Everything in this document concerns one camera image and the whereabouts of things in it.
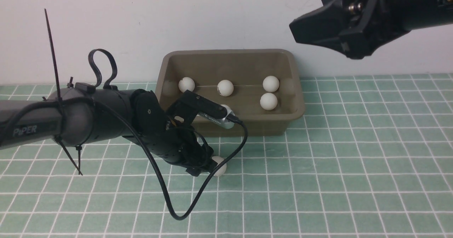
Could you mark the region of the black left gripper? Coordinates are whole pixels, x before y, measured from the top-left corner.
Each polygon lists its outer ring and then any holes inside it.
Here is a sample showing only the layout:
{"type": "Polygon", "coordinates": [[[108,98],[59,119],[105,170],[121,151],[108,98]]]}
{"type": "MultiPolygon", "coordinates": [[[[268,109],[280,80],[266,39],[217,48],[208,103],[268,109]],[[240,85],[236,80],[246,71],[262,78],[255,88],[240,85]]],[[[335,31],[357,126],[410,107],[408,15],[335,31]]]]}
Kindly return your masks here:
{"type": "Polygon", "coordinates": [[[186,173],[199,177],[217,166],[213,154],[197,142],[193,128],[179,128],[181,122],[170,118],[152,91],[133,92],[133,127],[149,151],[169,164],[186,167],[186,173]]]}

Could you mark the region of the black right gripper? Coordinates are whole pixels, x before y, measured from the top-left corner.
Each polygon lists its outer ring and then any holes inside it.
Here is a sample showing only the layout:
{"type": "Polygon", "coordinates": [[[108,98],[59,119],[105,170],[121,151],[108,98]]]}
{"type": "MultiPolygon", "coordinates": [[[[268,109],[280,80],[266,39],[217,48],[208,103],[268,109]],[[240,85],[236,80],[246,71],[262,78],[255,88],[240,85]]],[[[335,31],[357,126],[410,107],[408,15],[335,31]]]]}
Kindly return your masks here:
{"type": "Polygon", "coordinates": [[[341,0],[294,19],[296,43],[328,48],[351,60],[371,56],[409,31],[452,24],[452,0],[341,0]],[[372,1],[374,7],[367,8],[372,1]]]}

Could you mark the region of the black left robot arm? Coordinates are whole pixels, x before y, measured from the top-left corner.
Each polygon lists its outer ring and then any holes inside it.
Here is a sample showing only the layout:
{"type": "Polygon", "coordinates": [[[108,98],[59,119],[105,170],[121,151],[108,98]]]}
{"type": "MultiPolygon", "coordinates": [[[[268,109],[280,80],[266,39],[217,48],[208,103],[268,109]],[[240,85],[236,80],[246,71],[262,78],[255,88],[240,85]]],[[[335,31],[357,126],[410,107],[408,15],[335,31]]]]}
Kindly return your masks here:
{"type": "Polygon", "coordinates": [[[149,151],[168,164],[184,167],[193,176],[212,172],[217,165],[212,159],[213,149],[198,143],[192,127],[179,129],[181,123],[170,119],[153,91],[100,89],[89,94],[65,88],[61,90],[61,96],[65,101],[78,97],[86,100],[63,104],[63,109],[60,109],[57,94],[53,93],[47,100],[52,106],[30,111],[3,134],[1,149],[55,137],[67,147],[117,137],[138,145],[139,141],[131,130],[114,115],[94,105],[97,102],[110,107],[128,121],[149,151]]]}

